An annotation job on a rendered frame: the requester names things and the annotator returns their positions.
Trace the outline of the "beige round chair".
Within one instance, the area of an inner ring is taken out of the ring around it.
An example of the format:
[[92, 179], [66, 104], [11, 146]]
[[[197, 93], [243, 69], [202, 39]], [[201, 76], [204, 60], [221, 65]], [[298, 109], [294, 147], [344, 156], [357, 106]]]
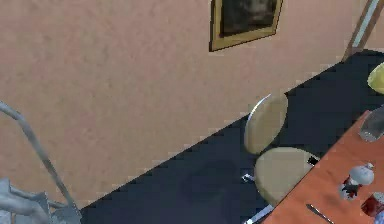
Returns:
[[251, 110], [244, 132], [245, 149], [257, 155], [254, 173], [244, 174], [244, 181], [253, 181], [268, 205], [244, 224], [256, 224], [287, 196], [301, 179], [320, 160], [303, 149], [294, 147], [266, 148], [275, 140], [284, 126], [288, 109], [285, 94], [269, 94]]

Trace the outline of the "silver table knife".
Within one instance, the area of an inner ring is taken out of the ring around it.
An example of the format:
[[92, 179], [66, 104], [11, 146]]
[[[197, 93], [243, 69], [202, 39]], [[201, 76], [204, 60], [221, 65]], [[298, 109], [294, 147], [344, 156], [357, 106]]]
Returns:
[[312, 204], [306, 204], [306, 207], [312, 211], [317, 216], [321, 217], [325, 221], [327, 221], [329, 224], [334, 224], [332, 220], [330, 220], [327, 216], [325, 216], [321, 211], [319, 211], [316, 207], [314, 207]]

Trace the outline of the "red white cup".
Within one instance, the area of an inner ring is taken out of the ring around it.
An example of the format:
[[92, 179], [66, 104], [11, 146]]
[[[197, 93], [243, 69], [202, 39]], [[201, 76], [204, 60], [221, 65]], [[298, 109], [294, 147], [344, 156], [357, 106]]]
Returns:
[[374, 218], [373, 224], [384, 224], [384, 193], [374, 192], [361, 206], [361, 210]]

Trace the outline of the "orange wooden dining table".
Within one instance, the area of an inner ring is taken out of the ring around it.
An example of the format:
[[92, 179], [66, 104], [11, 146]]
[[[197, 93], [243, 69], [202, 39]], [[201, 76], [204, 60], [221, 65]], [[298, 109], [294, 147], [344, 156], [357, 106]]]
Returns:
[[[329, 224], [306, 204], [312, 204], [334, 224], [373, 224], [374, 219], [361, 205], [372, 193], [384, 192], [384, 137], [372, 143], [362, 140], [359, 130], [365, 118], [362, 115], [344, 133], [262, 224]], [[353, 167], [366, 163], [374, 165], [373, 183], [361, 188], [356, 199], [343, 199], [340, 184]]]

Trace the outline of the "gold framed dark picture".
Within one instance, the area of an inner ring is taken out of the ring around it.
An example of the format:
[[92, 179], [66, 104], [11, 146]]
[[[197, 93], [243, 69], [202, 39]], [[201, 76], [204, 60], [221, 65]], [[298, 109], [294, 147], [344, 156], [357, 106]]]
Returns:
[[212, 0], [209, 51], [276, 34], [283, 0]]

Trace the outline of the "yellow round chair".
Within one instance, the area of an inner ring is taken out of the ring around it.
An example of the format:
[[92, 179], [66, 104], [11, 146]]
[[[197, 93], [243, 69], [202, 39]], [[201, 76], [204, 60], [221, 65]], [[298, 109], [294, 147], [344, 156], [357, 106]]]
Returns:
[[374, 91], [384, 94], [384, 62], [370, 72], [367, 84]]

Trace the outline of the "brown framed window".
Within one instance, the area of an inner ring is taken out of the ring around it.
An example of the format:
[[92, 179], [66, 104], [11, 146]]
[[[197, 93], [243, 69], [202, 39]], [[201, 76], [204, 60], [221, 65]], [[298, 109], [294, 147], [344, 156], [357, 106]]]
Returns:
[[364, 49], [383, 9], [384, 0], [367, 0], [344, 52], [342, 61], [346, 61], [351, 55], [361, 52]]

